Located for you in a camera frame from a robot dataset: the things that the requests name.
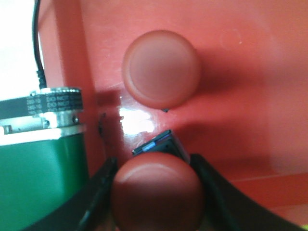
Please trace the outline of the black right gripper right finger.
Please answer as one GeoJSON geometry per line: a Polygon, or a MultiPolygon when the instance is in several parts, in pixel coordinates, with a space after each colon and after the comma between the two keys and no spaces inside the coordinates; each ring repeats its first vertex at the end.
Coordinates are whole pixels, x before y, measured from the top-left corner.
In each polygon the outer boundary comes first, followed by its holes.
{"type": "Polygon", "coordinates": [[[225,179],[200,154],[192,154],[190,166],[205,190],[206,222],[202,231],[303,231],[247,197],[225,179]]]}

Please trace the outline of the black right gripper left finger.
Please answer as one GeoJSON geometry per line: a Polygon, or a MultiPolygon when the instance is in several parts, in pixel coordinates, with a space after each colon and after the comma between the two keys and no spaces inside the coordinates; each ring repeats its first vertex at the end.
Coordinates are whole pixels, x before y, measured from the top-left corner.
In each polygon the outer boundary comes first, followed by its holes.
{"type": "Polygon", "coordinates": [[[88,183],[59,208],[25,231],[93,231],[105,222],[110,194],[118,171],[117,158],[109,157],[88,183]]]}

